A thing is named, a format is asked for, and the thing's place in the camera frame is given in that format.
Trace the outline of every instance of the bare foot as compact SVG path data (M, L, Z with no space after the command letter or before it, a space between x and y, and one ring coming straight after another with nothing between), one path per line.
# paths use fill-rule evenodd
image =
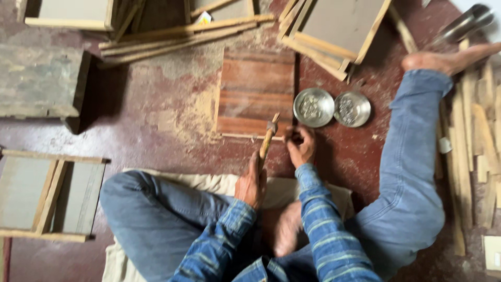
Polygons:
M298 248L298 239L302 232L300 201L285 208L263 211L263 241L276 257L294 252Z
M469 65L498 52L501 52L501 43L479 44L454 54L418 52L405 57L402 67L405 71L431 69L452 76Z

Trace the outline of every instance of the right hand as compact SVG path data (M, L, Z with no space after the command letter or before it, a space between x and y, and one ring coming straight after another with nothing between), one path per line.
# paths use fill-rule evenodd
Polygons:
M287 149L289 149L292 164L296 169L306 163L313 164L317 149L313 129L304 125L289 126L287 127L284 142Z

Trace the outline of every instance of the man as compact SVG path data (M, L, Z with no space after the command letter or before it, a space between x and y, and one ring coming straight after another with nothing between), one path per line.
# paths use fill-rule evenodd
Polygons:
M484 44L456 54L407 56L391 103L380 165L380 196L344 224L313 165L315 135L288 128L300 202L262 211L263 239L275 257L255 253L254 225L266 193L258 155L235 197L200 192L132 171L108 180L101 204L111 230L138 271L153 281L380 281L412 263L444 224L433 181L438 105L451 76L501 51ZM295 143L299 135L302 144ZM304 230L310 244L295 251Z

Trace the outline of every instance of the steel bowl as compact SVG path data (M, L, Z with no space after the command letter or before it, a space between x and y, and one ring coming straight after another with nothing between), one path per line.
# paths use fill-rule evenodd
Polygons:
M311 128L328 124L334 114L334 99L325 90L308 88L294 100L294 116Z
M334 118L344 126L362 126L370 115L371 103L359 92L344 92L334 101Z

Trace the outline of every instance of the jeans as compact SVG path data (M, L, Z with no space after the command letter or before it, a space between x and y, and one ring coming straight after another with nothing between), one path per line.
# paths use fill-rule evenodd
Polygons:
M380 164L380 196L345 222L361 242L376 273L389 280L429 247L444 224L433 180L435 127L440 99L452 80L432 70L405 73L394 101ZM180 187L132 171L110 178L101 191L108 224L138 271L149 281L166 281L203 232L232 198ZM259 254L255 230L237 249L225 277L231 280ZM273 258L291 280L316 280L311 247Z

